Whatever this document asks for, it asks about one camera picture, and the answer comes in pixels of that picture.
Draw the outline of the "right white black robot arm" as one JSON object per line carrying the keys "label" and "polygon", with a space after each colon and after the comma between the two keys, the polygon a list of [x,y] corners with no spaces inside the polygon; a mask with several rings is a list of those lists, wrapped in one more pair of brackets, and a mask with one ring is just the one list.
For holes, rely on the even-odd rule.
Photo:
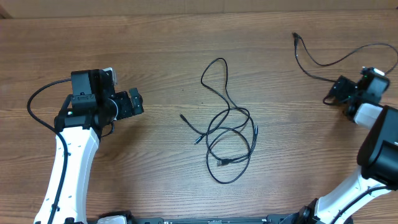
{"label": "right white black robot arm", "polygon": [[397,109],[379,104],[390,81],[373,67],[364,67],[361,74],[358,82],[339,77],[328,94],[347,104],[348,118],[369,129],[358,151],[356,170],[329,194],[279,223],[352,223],[360,208],[397,190]]}

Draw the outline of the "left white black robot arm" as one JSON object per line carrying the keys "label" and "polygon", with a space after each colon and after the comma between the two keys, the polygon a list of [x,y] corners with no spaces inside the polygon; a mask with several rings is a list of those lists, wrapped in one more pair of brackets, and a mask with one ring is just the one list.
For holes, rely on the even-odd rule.
{"label": "left white black robot arm", "polygon": [[144,112],[136,88],[115,91],[117,77],[111,67],[75,71],[68,81],[73,92],[65,98],[54,125],[45,125],[55,133],[55,160],[35,223],[88,223],[88,184],[105,136],[103,128]]}

